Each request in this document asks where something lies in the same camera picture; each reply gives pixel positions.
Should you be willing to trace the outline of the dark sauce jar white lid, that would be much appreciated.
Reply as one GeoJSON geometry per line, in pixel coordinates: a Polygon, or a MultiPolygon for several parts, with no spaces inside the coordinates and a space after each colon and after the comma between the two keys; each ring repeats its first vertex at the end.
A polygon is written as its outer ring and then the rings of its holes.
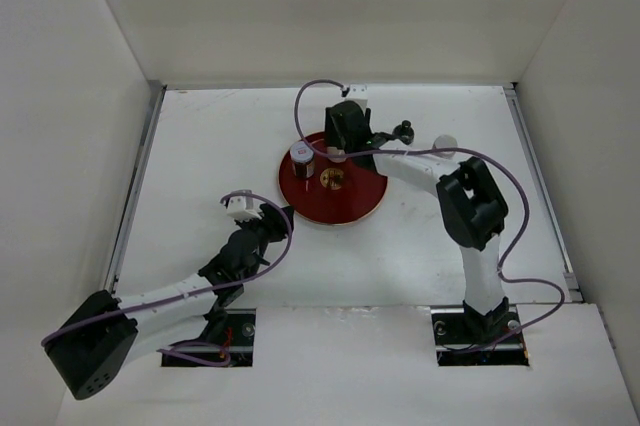
{"type": "Polygon", "coordinates": [[[313,176],[314,152],[304,141],[298,141],[290,147],[289,157],[297,179],[307,180],[313,176]]]}

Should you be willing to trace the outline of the black cap pepper bottle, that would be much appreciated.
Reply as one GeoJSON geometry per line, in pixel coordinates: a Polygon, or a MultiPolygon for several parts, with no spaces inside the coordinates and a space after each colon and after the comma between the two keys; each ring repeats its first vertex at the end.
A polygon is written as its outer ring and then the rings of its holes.
{"type": "Polygon", "coordinates": [[[392,134],[405,145],[411,145],[414,142],[415,132],[409,120],[403,120],[399,125],[395,126],[392,134]]]}

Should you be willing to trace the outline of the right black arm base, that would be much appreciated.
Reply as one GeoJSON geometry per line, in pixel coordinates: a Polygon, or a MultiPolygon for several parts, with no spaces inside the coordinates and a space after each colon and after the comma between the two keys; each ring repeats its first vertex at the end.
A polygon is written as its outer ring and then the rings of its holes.
{"type": "Polygon", "coordinates": [[[517,308],[505,298],[497,311],[481,316],[470,307],[433,308],[436,361],[441,367],[529,366],[517,308]]]}

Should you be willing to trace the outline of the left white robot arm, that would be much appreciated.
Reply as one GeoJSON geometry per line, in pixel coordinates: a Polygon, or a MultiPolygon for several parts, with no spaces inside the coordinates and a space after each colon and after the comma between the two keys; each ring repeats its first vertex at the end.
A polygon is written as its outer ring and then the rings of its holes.
{"type": "Polygon", "coordinates": [[[265,253],[290,245],[295,209],[263,201],[258,209],[229,198],[236,223],[219,252],[196,273],[153,291],[118,297],[107,290],[89,295],[42,347],[72,396],[101,392],[135,359],[152,352],[184,358],[183,348],[214,344],[224,333],[226,309],[246,283],[270,272],[265,253]]]}

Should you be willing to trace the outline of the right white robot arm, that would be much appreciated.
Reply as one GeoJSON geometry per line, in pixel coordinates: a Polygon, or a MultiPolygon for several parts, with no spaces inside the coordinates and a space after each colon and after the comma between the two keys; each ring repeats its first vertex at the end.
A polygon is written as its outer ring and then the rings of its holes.
{"type": "Polygon", "coordinates": [[[475,341],[489,340],[509,307],[498,275],[508,206],[491,172],[476,156],[462,162],[448,154],[417,156],[411,147],[415,133],[410,121],[390,133],[375,133],[370,116],[370,109],[354,101],[326,108],[327,152],[348,154],[356,166],[399,179],[438,200],[444,228],[462,255],[464,330],[475,341]]]}

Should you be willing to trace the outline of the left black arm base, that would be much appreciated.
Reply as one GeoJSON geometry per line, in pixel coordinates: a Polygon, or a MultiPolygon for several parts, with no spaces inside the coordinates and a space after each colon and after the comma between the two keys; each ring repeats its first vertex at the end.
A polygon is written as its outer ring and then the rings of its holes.
{"type": "Polygon", "coordinates": [[[208,317],[203,332],[161,353],[162,368],[246,368],[253,365],[255,308],[226,308],[208,317]]]}

